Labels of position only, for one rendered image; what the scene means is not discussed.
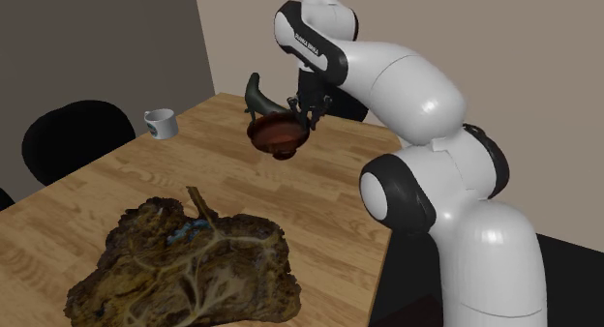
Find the dark green animal figure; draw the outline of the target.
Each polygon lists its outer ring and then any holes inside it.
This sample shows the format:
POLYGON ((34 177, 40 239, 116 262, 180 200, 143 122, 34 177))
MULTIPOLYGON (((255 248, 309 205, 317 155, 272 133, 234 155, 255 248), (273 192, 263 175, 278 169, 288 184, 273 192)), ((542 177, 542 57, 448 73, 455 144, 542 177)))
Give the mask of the dark green animal figure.
POLYGON ((244 95, 244 101, 246 103, 245 112, 251 115, 252 121, 254 124, 256 121, 256 114, 260 114, 262 116, 275 113, 283 113, 288 112, 288 109, 271 101, 266 96, 264 96, 259 90, 259 74, 252 73, 249 77, 249 80, 246 85, 246 91, 244 95))

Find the large brown dried leaf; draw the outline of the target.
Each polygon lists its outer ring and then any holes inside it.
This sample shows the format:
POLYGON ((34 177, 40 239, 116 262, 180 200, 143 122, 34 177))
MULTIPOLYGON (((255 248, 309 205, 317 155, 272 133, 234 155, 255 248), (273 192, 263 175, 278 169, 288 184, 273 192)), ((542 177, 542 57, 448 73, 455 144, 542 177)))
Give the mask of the large brown dried leaf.
POLYGON ((199 191, 198 210, 152 197, 106 237, 97 267, 67 294, 72 327, 214 327, 286 322, 301 310, 284 231, 248 214, 222 217, 199 191))

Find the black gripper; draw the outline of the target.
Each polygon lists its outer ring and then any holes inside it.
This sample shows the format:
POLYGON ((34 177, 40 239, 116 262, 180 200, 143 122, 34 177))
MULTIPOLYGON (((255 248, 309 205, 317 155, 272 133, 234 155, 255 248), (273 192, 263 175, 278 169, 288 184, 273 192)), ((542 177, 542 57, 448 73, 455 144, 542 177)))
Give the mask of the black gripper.
POLYGON ((301 105, 309 105, 311 111, 310 129, 314 131, 317 122, 326 114, 332 99, 327 94, 327 86, 314 72, 298 71, 297 96, 287 99, 289 109, 300 125, 307 124, 307 110, 301 105))

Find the white mug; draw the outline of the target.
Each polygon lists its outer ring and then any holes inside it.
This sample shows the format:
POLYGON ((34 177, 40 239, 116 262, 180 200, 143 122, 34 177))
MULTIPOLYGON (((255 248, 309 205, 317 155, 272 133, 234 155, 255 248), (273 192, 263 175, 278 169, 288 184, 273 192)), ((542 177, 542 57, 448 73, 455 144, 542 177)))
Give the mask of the white mug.
POLYGON ((145 111, 143 119, 149 133, 155 139, 170 139, 179 133, 176 115, 172 109, 161 108, 145 111))

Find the brown bowl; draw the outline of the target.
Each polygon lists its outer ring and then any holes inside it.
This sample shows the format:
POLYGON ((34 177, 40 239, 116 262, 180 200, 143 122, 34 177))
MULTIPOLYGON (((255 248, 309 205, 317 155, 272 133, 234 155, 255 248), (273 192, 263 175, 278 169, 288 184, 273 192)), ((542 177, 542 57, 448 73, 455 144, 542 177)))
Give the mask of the brown bowl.
POLYGON ((284 161, 292 158, 310 136, 292 113, 271 112, 250 123, 247 136, 260 152, 284 161))

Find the wooden table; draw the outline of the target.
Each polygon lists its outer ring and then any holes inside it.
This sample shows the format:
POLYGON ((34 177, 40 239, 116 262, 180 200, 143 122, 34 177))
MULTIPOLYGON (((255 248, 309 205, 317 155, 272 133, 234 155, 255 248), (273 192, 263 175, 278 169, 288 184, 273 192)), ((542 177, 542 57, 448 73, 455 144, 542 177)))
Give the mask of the wooden table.
POLYGON ((0 327, 71 327, 68 290, 88 276, 128 208, 172 197, 190 216, 197 187, 227 216, 270 219, 286 234, 302 308, 283 324, 367 327, 390 232, 366 212, 358 174, 399 148, 379 126, 324 117, 287 161, 256 150, 241 97, 219 94, 181 113, 174 138, 149 134, 0 212, 0 327))

